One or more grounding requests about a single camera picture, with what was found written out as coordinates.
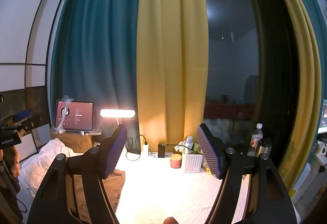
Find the white mug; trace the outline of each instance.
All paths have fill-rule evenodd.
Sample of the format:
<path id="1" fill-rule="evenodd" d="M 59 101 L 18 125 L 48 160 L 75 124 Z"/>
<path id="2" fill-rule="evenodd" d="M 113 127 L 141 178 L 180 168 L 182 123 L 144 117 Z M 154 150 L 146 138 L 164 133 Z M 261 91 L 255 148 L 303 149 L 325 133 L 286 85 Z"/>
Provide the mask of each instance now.
<path id="1" fill-rule="evenodd" d="M 320 141 L 317 141 L 316 147 L 315 147 L 315 154 L 316 155 L 326 155 L 327 153 L 327 146 Z"/>

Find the power strip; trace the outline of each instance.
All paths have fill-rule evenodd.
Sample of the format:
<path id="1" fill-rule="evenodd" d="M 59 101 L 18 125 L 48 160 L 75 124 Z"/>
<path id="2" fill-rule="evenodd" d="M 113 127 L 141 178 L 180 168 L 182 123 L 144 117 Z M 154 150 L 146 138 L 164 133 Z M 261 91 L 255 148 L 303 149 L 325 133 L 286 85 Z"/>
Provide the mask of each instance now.
<path id="1" fill-rule="evenodd" d="M 165 152 L 165 158 L 169 158 L 172 154 L 174 154 L 174 153 L 173 152 Z M 158 157 L 158 152 L 149 152 L 149 157 L 156 159 Z"/>

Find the yellow curtain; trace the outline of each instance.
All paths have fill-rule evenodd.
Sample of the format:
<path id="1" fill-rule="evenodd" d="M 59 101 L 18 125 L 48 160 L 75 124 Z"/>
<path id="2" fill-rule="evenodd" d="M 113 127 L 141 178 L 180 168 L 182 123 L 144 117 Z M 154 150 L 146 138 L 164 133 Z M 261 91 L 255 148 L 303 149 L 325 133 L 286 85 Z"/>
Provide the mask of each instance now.
<path id="1" fill-rule="evenodd" d="M 149 150 L 195 139 L 208 73 L 205 0 L 139 0 L 136 47 L 140 134 Z"/>
<path id="2" fill-rule="evenodd" d="M 313 27 L 302 0 L 285 0 L 298 45 L 300 85 L 295 123 L 279 173 L 288 191 L 299 177 L 315 137 L 320 114 L 321 67 Z"/>

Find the tablet screen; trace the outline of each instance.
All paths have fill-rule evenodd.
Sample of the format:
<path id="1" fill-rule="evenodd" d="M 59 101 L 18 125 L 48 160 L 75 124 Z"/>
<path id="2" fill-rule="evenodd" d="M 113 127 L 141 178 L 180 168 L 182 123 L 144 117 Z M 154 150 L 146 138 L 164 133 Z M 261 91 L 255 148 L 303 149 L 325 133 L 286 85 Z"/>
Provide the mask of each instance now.
<path id="1" fill-rule="evenodd" d="M 58 127 L 62 119 L 65 103 L 57 102 L 55 127 Z M 93 130 L 93 108 L 92 102 L 72 101 L 67 105 L 66 118 L 63 123 L 65 130 L 92 131 Z"/>

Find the cardboard box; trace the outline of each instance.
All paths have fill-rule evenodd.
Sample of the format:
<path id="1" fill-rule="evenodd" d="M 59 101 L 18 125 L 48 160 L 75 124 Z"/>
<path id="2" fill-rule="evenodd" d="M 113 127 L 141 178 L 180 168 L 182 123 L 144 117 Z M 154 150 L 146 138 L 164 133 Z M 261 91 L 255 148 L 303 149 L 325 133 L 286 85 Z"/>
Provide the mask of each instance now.
<path id="1" fill-rule="evenodd" d="M 74 133 L 54 134 L 50 129 L 51 140 L 58 138 L 66 147 L 71 148 L 75 153 L 85 153 L 93 147 L 91 135 L 79 135 Z"/>

